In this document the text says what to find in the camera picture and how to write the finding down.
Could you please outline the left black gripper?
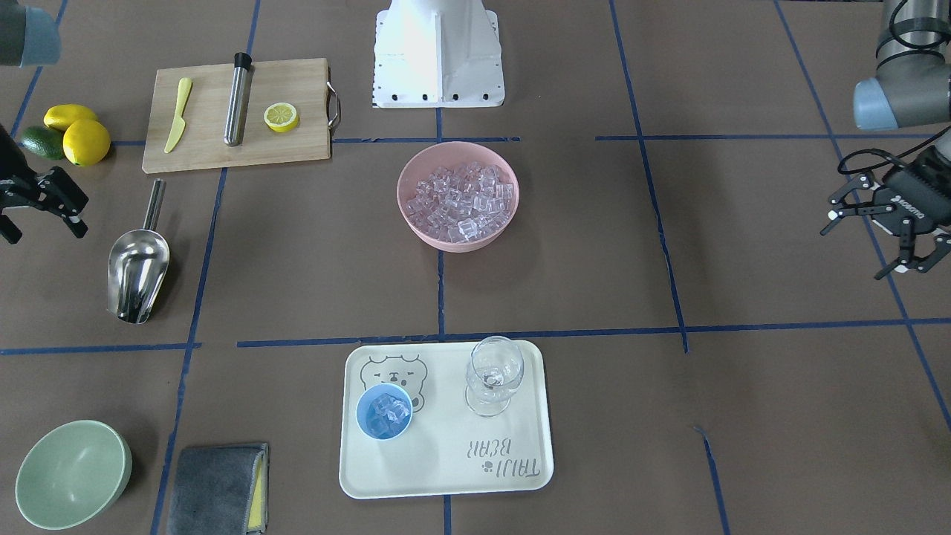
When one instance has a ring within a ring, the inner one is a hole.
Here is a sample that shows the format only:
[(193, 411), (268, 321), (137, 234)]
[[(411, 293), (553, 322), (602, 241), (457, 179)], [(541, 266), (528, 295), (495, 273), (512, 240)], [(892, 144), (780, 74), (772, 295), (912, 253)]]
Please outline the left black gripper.
[[(949, 254), (949, 159), (931, 146), (912, 163), (893, 166), (883, 183), (870, 172), (860, 173), (828, 196), (829, 222), (819, 231), (831, 233), (846, 218), (863, 218), (899, 240), (899, 253), (875, 274), (880, 280), (896, 271), (928, 272)], [(933, 237), (926, 256), (916, 253), (918, 237)]]

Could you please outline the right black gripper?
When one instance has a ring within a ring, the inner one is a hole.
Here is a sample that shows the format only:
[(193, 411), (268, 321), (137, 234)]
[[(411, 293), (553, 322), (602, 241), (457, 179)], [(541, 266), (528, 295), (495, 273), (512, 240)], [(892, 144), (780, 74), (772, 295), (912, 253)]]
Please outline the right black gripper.
[[(59, 216), (78, 239), (88, 232), (81, 214), (88, 196), (62, 169), (51, 167), (38, 174), (27, 165), (26, 157), (10, 133), (1, 126), (1, 201), (2, 210), (32, 207)], [(22, 232), (10, 217), (0, 214), (0, 233), (9, 244), (17, 244)]]

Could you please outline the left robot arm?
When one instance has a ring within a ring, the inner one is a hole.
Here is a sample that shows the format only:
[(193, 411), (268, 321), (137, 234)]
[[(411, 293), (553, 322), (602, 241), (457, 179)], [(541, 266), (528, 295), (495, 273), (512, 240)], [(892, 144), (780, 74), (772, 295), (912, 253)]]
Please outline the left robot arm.
[[(863, 131), (894, 131), (907, 126), (948, 124), (950, 116), (949, 3), (886, 1), (875, 52), (876, 74), (854, 88), (854, 121)], [(837, 172), (845, 186), (829, 196), (829, 234), (842, 220), (869, 217), (899, 241), (899, 253), (876, 273), (928, 272), (949, 254), (950, 152), (945, 129), (894, 155), (864, 149), (886, 167), (849, 167), (843, 157)]]

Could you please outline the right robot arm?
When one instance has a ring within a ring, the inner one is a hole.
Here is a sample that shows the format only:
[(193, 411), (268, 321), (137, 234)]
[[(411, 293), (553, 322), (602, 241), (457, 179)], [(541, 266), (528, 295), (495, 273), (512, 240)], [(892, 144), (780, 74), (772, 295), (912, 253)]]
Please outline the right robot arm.
[[(60, 34), (51, 14), (17, 1), (1, 2), (1, 63), (52, 65), (60, 58)], [(13, 136), (1, 129), (1, 207), (30, 207), (62, 219), (78, 239), (88, 232), (81, 218), (88, 196), (62, 167), (34, 172)]]

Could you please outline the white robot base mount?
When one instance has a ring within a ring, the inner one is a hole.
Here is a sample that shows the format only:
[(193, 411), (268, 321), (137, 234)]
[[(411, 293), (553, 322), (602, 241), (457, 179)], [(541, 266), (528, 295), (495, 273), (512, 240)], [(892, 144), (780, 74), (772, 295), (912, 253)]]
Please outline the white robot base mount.
[(393, 1), (374, 28), (375, 108), (504, 104), (499, 20), (483, 2)]

